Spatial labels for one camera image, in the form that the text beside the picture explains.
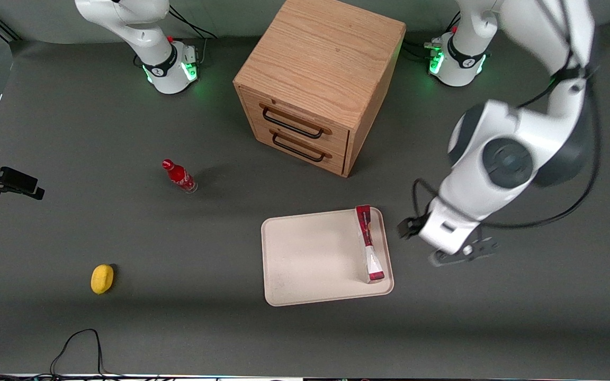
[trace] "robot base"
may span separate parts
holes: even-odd
[[[147,80],[162,94],[179,93],[199,77],[194,46],[184,45],[180,41],[174,41],[172,46],[177,50],[177,62],[164,77],[150,75],[143,67]]]
[[[462,68],[455,58],[446,51],[443,47],[446,46],[448,39],[453,36],[453,33],[448,32],[436,37],[431,44],[426,44],[429,48],[436,51],[436,55],[430,61],[428,73],[439,78],[443,84],[453,87],[461,87],[469,84],[481,72],[482,65],[486,60],[484,55],[479,62],[474,62],[472,67]]]

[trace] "gray backdrop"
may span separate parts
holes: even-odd
[[[453,0],[344,0],[371,12],[406,23],[409,31],[434,31],[448,24],[458,5]],[[258,36],[283,0],[171,0],[190,22],[220,36]],[[610,0],[590,0],[598,24],[610,22]],[[0,0],[0,17],[25,39],[54,43],[120,41],[87,22],[74,0]],[[171,16],[159,24],[176,37],[195,37]]]

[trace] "wood grain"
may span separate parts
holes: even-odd
[[[347,177],[387,94],[405,25],[337,0],[286,0],[235,77],[257,140],[274,133]],[[268,116],[303,132],[267,121]],[[307,133],[324,132],[319,138]]]
[[[278,147],[273,142],[273,137],[275,134],[277,134],[278,142],[313,157],[319,157],[320,155],[324,155],[324,159],[320,162],[314,162],[308,159],[303,159],[303,157],[298,154]],[[293,137],[292,135],[286,135],[284,133],[277,132],[276,129],[271,128],[261,128],[257,130],[256,139],[261,143],[273,147],[274,149],[278,149],[281,152],[285,152],[293,157],[305,160],[306,162],[309,162],[314,166],[326,169],[329,172],[333,172],[334,174],[342,176],[343,166],[345,162],[344,155],[341,155],[337,152],[327,152],[325,150],[318,149],[316,147],[313,147],[309,142],[305,142],[299,138]]]
[[[335,0],[287,0],[235,82],[356,130],[404,31]]]
[[[378,115],[378,111],[380,111],[380,106],[382,106],[383,101],[385,100],[385,95],[388,93],[388,88],[390,87],[390,82],[392,81],[392,74],[394,73],[394,65],[397,63],[400,49],[401,43],[399,43],[397,49],[394,51],[390,64],[385,68],[385,73],[383,73],[380,82],[373,92],[373,98],[359,121],[359,127],[352,132],[353,136],[349,138],[350,143],[345,159],[345,168],[343,169],[343,174],[346,177],[349,176],[349,172],[352,171],[352,166],[356,161],[356,157],[359,155],[359,151],[361,151],[361,147],[366,140],[366,136],[371,131],[373,121],[375,121],[375,117]]]
[[[273,104],[269,97],[255,94],[247,89],[243,89],[243,91],[241,91],[241,97],[244,111],[247,113],[247,115],[249,115],[249,118],[252,121],[254,134],[259,128],[272,128],[274,130],[278,130],[278,132],[283,135],[293,135],[294,137],[307,142],[313,147],[331,152],[337,152],[343,156],[346,155],[348,147],[348,130],[330,125],[329,123],[322,123],[321,121],[319,121],[319,123],[314,123],[307,115],[299,115],[299,113],[290,110],[283,104]],[[267,106],[269,110],[268,116],[288,123],[293,127],[299,128],[308,133],[317,133],[319,128],[324,129],[324,133],[322,133],[321,137],[312,139],[269,122],[262,116],[265,106]]]

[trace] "drawer handle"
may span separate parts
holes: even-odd
[[[309,132],[307,132],[307,131],[303,131],[303,130],[301,130],[301,129],[300,129],[300,128],[298,128],[298,127],[293,127],[293,126],[292,126],[292,125],[290,125],[290,124],[286,124],[286,123],[284,123],[283,121],[278,121],[278,120],[276,120],[275,118],[273,118],[273,117],[271,117],[271,116],[268,116],[268,115],[267,115],[267,112],[268,112],[269,110],[270,110],[270,109],[269,109],[269,108],[267,108],[267,107],[264,107],[264,108],[263,108],[263,118],[265,118],[265,120],[266,120],[266,121],[268,121],[268,122],[272,122],[272,123],[274,123],[274,124],[276,124],[276,125],[279,125],[279,126],[281,126],[281,127],[287,128],[288,130],[291,130],[291,131],[293,131],[293,132],[297,132],[297,133],[299,133],[300,135],[304,135],[305,137],[308,137],[308,138],[310,138],[310,139],[319,139],[319,138],[321,137],[322,133],[324,133],[324,129],[323,129],[323,128],[319,128],[319,132],[317,132],[317,133],[309,133]]]
[[[286,144],[278,142],[276,140],[276,138],[278,136],[279,136],[279,133],[277,133],[277,132],[272,133],[272,143],[274,143],[274,145],[276,145],[277,147],[281,147],[285,150],[291,151],[291,152],[295,153],[296,155],[300,155],[300,156],[304,157],[305,159],[308,159],[308,160],[314,161],[314,162],[320,162],[320,161],[324,160],[324,157],[326,156],[325,153],[322,153],[320,157],[314,157],[314,156],[310,156],[306,153],[300,152],[295,148],[291,148],[291,147],[287,146]]]

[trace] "beige tray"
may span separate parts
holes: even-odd
[[[273,306],[389,294],[392,265],[380,210],[371,208],[371,239],[385,279],[366,272],[354,209],[292,215],[262,224],[265,300]]]

